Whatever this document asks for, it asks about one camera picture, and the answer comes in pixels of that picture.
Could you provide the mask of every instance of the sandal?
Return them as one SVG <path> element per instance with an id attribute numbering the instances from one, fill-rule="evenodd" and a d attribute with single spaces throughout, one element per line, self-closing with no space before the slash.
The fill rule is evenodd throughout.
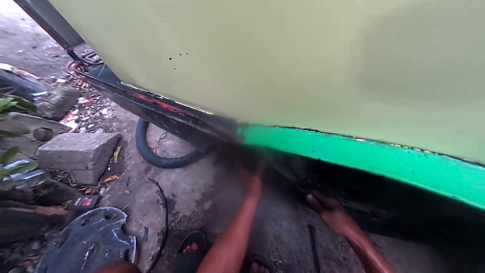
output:
<path id="1" fill-rule="evenodd" d="M 199 245 L 199 251 L 197 253 L 182 253 L 187 246 L 193 243 Z M 178 248 L 175 261 L 175 273 L 195 273 L 207 253 L 207 248 L 207 239 L 200 230 L 190 232 L 185 236 L 182 244 Z"/>
<path id="2" fill-rule="evenodd" d="M 242 262 L 241 270 L 239 271 L 240 273 L 249 273 L 249 270 L 251 269 L 251 265 L 253 262 L 256 262 L 260 266 L 264 266 L 267 270 L 270 271 L 270 273 L 276 273 L 276 266 L 274 263 L 268 261 L 265 259 L 263 256 L 256 255 L 256 254 L 251 254 L 249 256 L 246 256 L 244 258 L 244 261 Z"/>

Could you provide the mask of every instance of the pale green painted panel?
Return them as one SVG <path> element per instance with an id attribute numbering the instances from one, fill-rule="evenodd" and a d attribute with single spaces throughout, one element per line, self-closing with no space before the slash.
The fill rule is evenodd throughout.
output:
<path id="1" fill-rule="evenodd" d="M 485 163 L 483 0 L 50 1 L 126 83 Z"/>
<path id="2" fill-rule="evenodd" d="M 412 148 L 309 130 L 251 125 L 245 144 L 304 155 L 420 187 L 485 209 L 485 168 Z"/>

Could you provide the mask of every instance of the bright green stripe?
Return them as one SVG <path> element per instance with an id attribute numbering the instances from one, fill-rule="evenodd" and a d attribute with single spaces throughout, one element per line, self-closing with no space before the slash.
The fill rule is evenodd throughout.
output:
<path id="1" fill-rule="evenodd" d="M 445 155 L 303 129 L 250 125 L 244 143 L 368 171 L 485 209 L 485 168 Z"/>

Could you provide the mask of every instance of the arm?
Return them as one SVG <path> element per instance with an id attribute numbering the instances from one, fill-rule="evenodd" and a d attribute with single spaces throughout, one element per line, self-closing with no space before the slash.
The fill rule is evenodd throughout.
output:
<path id="1" fill-rule="evenodd" d="M 198 273 L 237 273 L 243 263 L 249 230 L 261 195 L 261 172 L 256 175 L 242 170 L 247 194 L 229 228 L 210 249 L 200 264 Z"/>
<path id="2" fill-rule="evenodd" d="M 329 229 L 349 241 L 366 273 L 394 273 L 384 256 L 377 251 L 371 240 L 337 200 L 324 197 L 317 192 L 307 195 L 307 200 Z M 318 200 L 324 204 L 325 208 L 320 205 Z"/>

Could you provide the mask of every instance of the tire inner tube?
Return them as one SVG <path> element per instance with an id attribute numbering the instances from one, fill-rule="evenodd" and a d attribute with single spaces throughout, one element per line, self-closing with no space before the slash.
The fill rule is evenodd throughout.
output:
<path id="1" fill-rule="evenodd" d="M 207 154 L 205 152 L 195 150 L 185 156 L 170 158 L 159 156 L 153 153 L 146 140 L 146 130 L 148 129 L 149 124 L 150 123 L 148 121 L 142 118 L 138 120 L 138 124 L 136 125 L 135 141 L 138 152 L 140 152 L 143 159 L 151 165 L 165 169 L 177 169 L 188 166 Z"/>

